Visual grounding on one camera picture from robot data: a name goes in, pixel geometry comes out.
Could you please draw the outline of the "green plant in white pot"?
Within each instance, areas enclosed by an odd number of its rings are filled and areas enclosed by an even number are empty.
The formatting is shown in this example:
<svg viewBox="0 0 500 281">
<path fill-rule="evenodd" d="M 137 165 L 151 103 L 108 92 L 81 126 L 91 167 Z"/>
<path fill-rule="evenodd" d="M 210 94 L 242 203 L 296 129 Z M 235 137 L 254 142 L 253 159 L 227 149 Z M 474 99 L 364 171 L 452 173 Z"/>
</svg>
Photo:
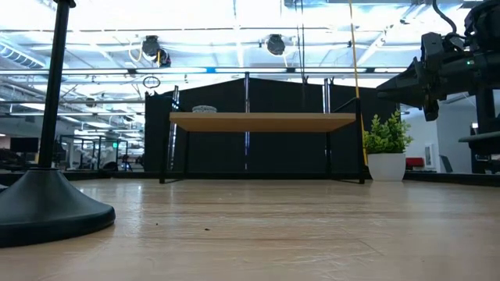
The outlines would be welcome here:
<svg viewBox="0 0 500 281">
<path fill-rule="evenodd" d="M 405 150 L 413 141 L 407 134 L 409 128 L 410 125 L 402 120 L 398 110 L 384 122 L 378 115 L 373 116 L 371 130 L 364 131 L 362 135 L 373 181 L 402 181 L 406 168 Z"/>
</svg>

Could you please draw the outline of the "black candlestick holder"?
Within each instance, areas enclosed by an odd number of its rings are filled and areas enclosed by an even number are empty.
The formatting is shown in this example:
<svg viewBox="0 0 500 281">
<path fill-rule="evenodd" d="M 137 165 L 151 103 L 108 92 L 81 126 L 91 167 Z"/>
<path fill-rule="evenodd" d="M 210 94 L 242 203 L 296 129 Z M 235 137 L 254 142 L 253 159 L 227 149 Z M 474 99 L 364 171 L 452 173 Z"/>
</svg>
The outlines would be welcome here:
<svg viewBox="0 0 500 281">
<path fill-rule="evenodd" d="M 76 6 L 75 0 L 53 1 L 57 10 L 38 167 L 0 192 L 0 248 L 80 237 L 105 229 L 116 219 L 111 205 L 80 192 L 52 167 L 66 33 L 70 9 Z"/>
</svg>

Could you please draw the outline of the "black metal side stand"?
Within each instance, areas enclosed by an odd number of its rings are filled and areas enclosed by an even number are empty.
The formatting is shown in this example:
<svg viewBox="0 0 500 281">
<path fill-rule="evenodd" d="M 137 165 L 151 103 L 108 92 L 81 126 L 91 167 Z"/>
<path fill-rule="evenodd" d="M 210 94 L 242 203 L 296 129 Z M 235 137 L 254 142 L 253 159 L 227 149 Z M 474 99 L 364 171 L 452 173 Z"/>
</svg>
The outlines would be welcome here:
<svg viewBox="0 0 500 281">
<path fill-rule="evenodd" d="M 472 173 L 500 173 L 500 113 L 495 111 L 494 90 L 482 88 L 473 92 L 476 98 L 477 128 L 459 139 L 470 149 Z"/>
</svg>

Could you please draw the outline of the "wooden shelf with black legs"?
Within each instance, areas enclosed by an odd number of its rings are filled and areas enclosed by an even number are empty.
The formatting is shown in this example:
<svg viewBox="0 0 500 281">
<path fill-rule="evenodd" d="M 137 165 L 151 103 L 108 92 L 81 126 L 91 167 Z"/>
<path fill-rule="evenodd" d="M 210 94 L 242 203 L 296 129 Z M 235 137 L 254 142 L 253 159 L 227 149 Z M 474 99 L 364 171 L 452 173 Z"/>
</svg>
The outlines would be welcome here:
<svg viewBox="0 0 500 281">
<path fill-rule="evenodd" d="M 332 113 L 258 113 L 258 112 L 172 112 L 169 121 L 187 133 L 324 133 L 326 174 L 331 173 L 330 135 L 348 124 L 356 125 L 357 179 L 366 177 L 363 152 L 363 118 L 361 101 L 352 98 Z"/>
</svg>

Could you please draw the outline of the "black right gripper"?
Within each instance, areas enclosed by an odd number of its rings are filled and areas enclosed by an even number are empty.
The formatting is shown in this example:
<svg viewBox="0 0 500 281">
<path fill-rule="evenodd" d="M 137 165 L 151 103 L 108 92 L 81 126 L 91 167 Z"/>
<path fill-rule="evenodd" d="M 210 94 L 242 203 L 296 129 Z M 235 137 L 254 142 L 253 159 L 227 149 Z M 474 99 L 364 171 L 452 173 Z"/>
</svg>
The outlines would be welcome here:
<svg viewBox="0 0 500 281">
<path fill-rule="evenodd" d="M 471 88 L 474 70 L 472 57 L 440 64 L 435 70 L 428 69 L 418 58 L 414 58 L 405 71 L 377 86 L 377 97 L 422 107 L 425 120 L 434 121 L 438 118 L 438 101 L 445 100 L 449 94 Z"/>
</svg>

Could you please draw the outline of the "dark monitor screen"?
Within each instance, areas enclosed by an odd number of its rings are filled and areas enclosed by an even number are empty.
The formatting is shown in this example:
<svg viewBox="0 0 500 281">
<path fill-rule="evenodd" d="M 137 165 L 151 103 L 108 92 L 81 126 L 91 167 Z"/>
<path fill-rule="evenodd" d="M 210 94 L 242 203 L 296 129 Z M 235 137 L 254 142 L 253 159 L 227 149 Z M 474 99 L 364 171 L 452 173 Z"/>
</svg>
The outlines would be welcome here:
<svg viewBox="0 0 500 281">
<path fill-rule="evenodd" d="M 20 153 L 38 153 L 39 140 L 37 137 L 11 137 L 9 150 Z"/>
</svg>

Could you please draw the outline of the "black backdrop panel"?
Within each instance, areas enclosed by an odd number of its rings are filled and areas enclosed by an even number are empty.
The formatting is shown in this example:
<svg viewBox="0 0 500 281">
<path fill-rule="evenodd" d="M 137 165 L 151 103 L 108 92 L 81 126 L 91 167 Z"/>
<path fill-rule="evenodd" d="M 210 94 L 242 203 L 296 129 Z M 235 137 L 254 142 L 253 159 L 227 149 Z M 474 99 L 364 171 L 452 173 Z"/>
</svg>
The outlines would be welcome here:
<svg viewBox="0 0 500 281">
<path fill-rule="evenodd" d="M 250 112 L 323 111 L 323 88 L 276 80 L 250 79 Z M 167 116 L 173 92 L 145 98 L 144 169 L 159 171 L 169 137 Z M 243 79 L 180 91 L 179 104 L 191 111 L 209 105 L 218 112 L 245 111 Z M 326 165 L 322 133 L 250 133 L 248 173 L 323 173 Z M 177 129 L 175 172 L 244 173 L 244 133 L 186 133 Z"/>
</svg>

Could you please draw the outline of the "black ceiling device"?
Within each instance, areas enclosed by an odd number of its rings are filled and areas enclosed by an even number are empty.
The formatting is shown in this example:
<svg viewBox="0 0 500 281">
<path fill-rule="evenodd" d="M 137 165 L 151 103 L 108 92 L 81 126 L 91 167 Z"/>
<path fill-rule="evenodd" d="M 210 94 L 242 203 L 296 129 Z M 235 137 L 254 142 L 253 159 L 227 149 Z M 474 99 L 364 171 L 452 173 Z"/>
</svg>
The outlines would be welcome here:
<svg viewBox="0 0 500 281">
<path fill-rule="evenodd" d="M 171 67 L 170 54 L 162 48 L 159 43 L 159 37 L 148 35 L 142 41 L 141 53 L 148 60 L 155 63 L 159 68 Z"/>
<path fill-rule="evenodd" d="M 285 48 L 285 43 L 280 34 L 271 34 L 266 41 L 266 49 L 271 55 L 282 56 Z"/>
</svg>

